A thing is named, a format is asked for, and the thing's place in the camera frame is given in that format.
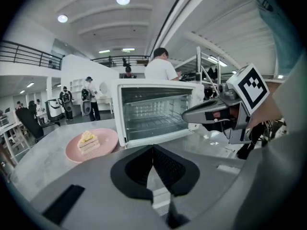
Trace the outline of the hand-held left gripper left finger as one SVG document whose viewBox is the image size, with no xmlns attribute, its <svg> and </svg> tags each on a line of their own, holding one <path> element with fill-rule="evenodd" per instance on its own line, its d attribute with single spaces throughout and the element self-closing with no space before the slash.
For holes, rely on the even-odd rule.
<svg viewBox="0 0 307 230">
<path fill-rule="evenodd" d="M 153 146 L 148 145 L 112 166 L 110 171 L 112 183 L 128 198 L 152 201 L 153 193 L 147 188 L 152 166 Z"/>
</svg>

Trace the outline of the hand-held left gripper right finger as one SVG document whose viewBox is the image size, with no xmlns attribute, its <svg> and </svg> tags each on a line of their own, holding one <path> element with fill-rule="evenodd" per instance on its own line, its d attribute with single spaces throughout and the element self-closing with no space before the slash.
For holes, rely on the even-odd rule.
<svg viewBox="0 0 307 230">
<path fill-rule="evenodd" d="M 173 196 L 187 195 L 200 177 L 195 163 L 159 145 L 153 145 L 153 167 Z"/>
</svg>

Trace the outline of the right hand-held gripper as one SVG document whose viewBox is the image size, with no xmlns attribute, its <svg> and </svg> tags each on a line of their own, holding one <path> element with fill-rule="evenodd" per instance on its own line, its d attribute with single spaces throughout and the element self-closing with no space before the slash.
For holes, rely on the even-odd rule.
<svg viewBox="0 0 307 230">
<path fill-rule="evenodd" d="M 246 129 L 252 114 L 268 95 L 263 77 L 251 63 L 219 85 L 220 99 L 206 100 L 181 116 L 187 123 L 203 124 L 208 131 L 224 132 L 230 144 L 246 144 L 250 143 Z M 238 108 L 238 117 L 230 122 L 228 111 L 232 107 Z"/>
</svg>

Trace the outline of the person's right hand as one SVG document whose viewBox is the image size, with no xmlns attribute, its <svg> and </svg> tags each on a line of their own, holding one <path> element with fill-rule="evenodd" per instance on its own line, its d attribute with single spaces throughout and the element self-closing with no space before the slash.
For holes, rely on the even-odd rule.
<svg viewBox="0 0 307 230">
<path fill-rule="evenodd" d="M 255 126 L 257 126 L 260 122 L 261 122 L 260 118 L 258 117 L 258 115 L 257 115 L 256 113 L 254 113 L 254 114 L 250 117 L 250 119 L 249 119 L 248 125 L 247 125 L 247 127 L 246 127 L 246 129 L 245 129 L 245 131 L 244 131 L 244 133 L 243 133 L 243 135 L 244 135 L 243 137 L 245 137 L 245 136 L 248 134 L 248 132 L 249 132 L 252 128 L 254 128 Z"/>
</svg>

